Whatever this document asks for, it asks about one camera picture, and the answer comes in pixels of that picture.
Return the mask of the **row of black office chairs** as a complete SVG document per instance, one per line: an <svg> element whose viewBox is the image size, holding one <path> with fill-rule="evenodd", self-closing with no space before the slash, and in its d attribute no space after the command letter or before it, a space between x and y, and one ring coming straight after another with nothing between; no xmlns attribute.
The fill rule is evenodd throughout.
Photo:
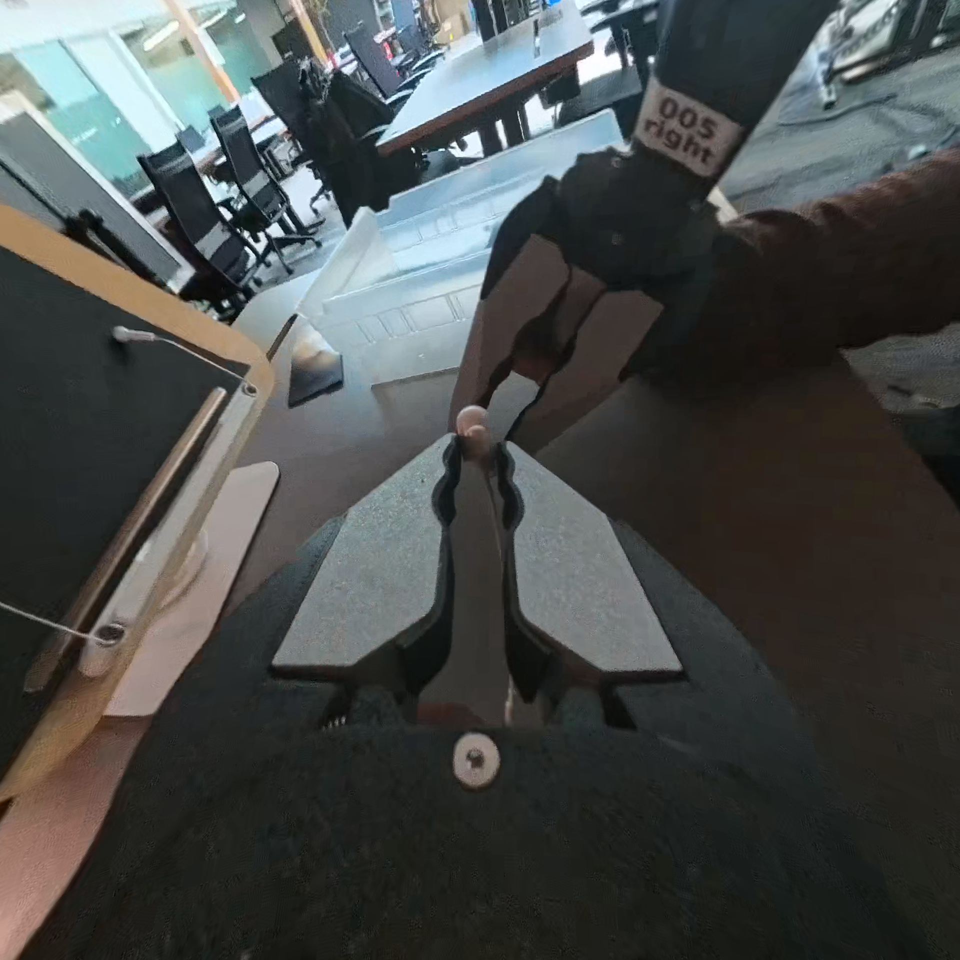
<svg viewBox="0 0 960 960"><path fill-rule="evenodd" d="M299 161L318 178L320 192L331 196L339 212L300 140L305 132L298 91L300 63L272 70L258 78L256 85L299 147ZM371 142L379 162L380 183L389 197L381 209L372 211L385 210L391 198L472 162L471 158L445 148L408 148L381 156L377 142L393 120L394 111L354 75L339 68L334 70L341 71L372 98L372 105L353 108L355 129L365 132L364 140ZM319 236L323 219L309 224L300 218L292 198L262 157L239 106L214 116L211 128L236 187L234 198L213 198L191 153L180 143L142 154L138 162L167 210L172 234L186 246L196 271L181 297L209 307L222 320L231 322L256 293L262 280L260 272L272 258L287 274L292 274L294 269L283 254L286 248L323 245ZM342 225L348 228L343 220Z"/></svg>

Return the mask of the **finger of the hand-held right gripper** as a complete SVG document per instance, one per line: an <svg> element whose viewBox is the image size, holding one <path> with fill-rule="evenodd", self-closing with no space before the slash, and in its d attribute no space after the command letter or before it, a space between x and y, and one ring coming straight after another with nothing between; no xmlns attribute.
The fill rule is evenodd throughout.
<svg viewBox="0 0 960 960"><path fill-rule="evenodd" d="M555 314L556 366L510 426L507 441L548 445L604 402L663 309L642 291L613 292L577 271Z"/></svg>
<svg viewBox="0 0 960 960"><path fill-rule="evenodd" d="M485 286L466 335L449 426L456 426L466 407L488 407L511 374L541 386L560 357L555 314L577 270L558 246L538 235L523 244L498 279L494 265L493 260L487 264Z"/></svg>

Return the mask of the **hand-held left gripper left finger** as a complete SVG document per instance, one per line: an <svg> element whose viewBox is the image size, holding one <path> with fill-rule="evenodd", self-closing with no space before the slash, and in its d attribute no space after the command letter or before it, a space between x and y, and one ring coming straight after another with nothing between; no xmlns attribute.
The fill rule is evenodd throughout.
<svg viewBox="0 0 960 960"><path fill-rule="evenodd" d="M460 444L445 434L344 516L272 662L279 676L416 697L451 648Z"/></svg>

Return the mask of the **clear plastic organizer box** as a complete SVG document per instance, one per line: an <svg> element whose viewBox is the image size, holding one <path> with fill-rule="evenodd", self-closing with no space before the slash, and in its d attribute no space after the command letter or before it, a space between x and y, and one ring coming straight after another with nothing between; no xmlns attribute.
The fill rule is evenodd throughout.
<svg viewBox="0 0 960 960"><path fill-rule="evenodd" d="M491 247L506 215L581 154L620 147L606 108L521 146L360 208L301 298L297 311L344 356L364 360L374 383L416 377L415 361L392 371L387 343L413 337L453 352L458 366Z"/></svg>

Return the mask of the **black tripod head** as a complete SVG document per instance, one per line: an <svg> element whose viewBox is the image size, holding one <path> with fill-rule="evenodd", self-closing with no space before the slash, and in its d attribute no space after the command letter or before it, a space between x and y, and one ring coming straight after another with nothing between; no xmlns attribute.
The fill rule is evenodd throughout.
<svg viewBox="0 0 960 960"><path fill-rule="evenodd" d="M103 219L91 210L82 209L78 213L68 214L63 219L61 232L71 241L102 257L114 251L110 231Z"/></svg>

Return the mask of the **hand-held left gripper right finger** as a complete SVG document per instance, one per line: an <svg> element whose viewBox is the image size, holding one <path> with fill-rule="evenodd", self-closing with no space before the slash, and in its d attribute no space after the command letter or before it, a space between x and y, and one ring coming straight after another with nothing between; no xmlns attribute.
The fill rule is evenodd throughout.
<svg viewBox="0 0 960 960"><path fill-rule="evenodd" d="M505 649L525 703L684 667L612 522L512 442L496 450Z"/></svg>

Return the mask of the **glossy flat tile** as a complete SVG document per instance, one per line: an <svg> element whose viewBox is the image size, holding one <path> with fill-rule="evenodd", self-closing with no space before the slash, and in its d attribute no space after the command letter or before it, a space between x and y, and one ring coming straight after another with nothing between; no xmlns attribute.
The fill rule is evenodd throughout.
<svg viewBox="0 0 960 960"><path fill-rule="evenodd" d="M286 344L290 348L287 405L293 409L344 384L342 354L303 315L294 314Z"/></svg>

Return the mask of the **black jacket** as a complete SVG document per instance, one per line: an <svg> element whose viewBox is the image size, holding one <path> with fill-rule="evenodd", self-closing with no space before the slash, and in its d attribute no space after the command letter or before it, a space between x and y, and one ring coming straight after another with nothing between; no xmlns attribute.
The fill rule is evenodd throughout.
<svg viewBox="0 0 960 960"><path fill-rule="evenodd" d="M299 141L319 178L331 192L343 225L358 210L381 210L388 195L380 182L379 161L365 131L355 128L354 107L369 107L372 95L339 70L327 72L312 58L297 68L297 91L304 126Z"/></svg>

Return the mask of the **black board with wooden frame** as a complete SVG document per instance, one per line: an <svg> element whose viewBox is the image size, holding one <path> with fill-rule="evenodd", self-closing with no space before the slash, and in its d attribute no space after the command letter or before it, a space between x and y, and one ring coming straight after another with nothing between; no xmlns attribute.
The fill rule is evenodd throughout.
<svg viewBox="0 0 960 960"><path fill-rule="evenodd" d="M2 206L2 806L104 716L274 390L264 351L155 285ZM258 396L163 343L246 377Z"/></svg>

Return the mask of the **long table with brown edge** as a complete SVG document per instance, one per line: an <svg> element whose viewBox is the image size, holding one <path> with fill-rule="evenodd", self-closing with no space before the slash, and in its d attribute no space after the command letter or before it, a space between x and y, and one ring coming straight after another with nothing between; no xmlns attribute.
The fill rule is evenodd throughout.
<svg viewBox="0 0 960 960"><path fill-rule="evenodd" d="M528 138L527 102L594 53L592 35L572 1L444 59L429 71L376 142L381 157L408 148L432 150L503 126L506 148Z"/></svg>

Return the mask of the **person's right forearm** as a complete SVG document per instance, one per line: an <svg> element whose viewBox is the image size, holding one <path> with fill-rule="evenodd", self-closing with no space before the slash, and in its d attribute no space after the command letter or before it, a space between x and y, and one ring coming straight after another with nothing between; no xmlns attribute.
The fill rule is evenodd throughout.
<svg viewBox="0 0 960 960"><path fill-rule="evenodd" d="M958 322L959 148L796 209L721 228L666 378L749 378Z"/></svg>

